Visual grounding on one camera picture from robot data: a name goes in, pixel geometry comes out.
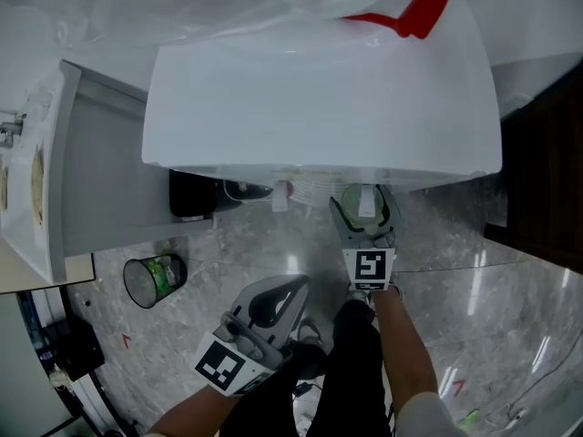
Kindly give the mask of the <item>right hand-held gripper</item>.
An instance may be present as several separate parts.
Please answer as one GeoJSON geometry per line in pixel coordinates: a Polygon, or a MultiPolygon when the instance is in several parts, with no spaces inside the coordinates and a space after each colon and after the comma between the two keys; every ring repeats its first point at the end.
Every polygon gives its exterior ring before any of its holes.
{"type": "Polygon", "coordinates": [[[355,227],[343,214],[341,204],[329,199],[329,209],[343,247],[344,263],[353,290],[384,291],[391,285],[396,257],[394,233],[401,220],[393,194],[385,185],[378,185],[383,199],[378,233],[369,235],[355,227]]]}

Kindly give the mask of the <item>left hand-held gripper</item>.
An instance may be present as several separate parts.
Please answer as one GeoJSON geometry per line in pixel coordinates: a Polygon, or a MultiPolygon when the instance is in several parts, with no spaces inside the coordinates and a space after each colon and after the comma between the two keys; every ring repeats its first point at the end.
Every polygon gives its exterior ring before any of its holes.
{"type": "Polygon", "coordinates": [[[195,353],[194,370],[226,397],[240,397],[279,371],[292,353],[267,342],[263,335],[290,335],[309,294],[305,275],[280,275],[247,286],[219,327],[206,332],[195,353]]]}

